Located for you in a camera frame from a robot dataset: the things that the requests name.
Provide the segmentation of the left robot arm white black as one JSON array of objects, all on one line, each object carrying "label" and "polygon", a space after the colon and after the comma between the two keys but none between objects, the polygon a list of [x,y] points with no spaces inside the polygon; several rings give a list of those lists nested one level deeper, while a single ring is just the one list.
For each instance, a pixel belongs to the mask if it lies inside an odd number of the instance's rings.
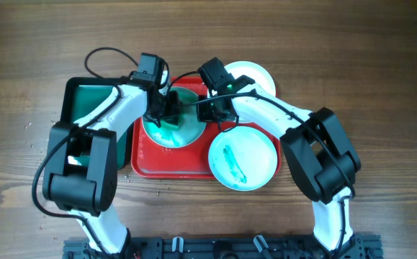
[{"label": "left robot arm white black", "polygon": [[169,84],[164,79],[87,78],[68,80],[61,118],[49,134],[47,155],[32,183],[59,212],[49,216],[75,219],[87,238],[68,241],[65,258],[139,258],[146,248],[134,241],[112,204],[117,190],[121,146],[135,121],[162,113]]}]

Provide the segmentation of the green sponge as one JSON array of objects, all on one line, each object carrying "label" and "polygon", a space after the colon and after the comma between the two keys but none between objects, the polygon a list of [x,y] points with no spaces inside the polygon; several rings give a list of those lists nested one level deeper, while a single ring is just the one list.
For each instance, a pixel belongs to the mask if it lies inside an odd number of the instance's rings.
[{"label": "green sponge", "polygon": [[160,117],[158,118],[158,123],[160,124],[160,128],[167,130],[178,130],[180,128],[179,115]]}]

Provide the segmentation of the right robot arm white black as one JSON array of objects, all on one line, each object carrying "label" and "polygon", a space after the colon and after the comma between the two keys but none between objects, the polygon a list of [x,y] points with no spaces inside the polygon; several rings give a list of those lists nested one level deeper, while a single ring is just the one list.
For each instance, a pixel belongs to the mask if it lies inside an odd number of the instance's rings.
[{"label": "right robot arm white black", "polygon": [[280,141],[293,181],[313,203],[315,239],[333,257],[341,255],[353,235],[349,201],[356,196],[361,161],[334,112],[292,106],[248,76],[229,81],[195,106],[202,119],[243,118]]}]

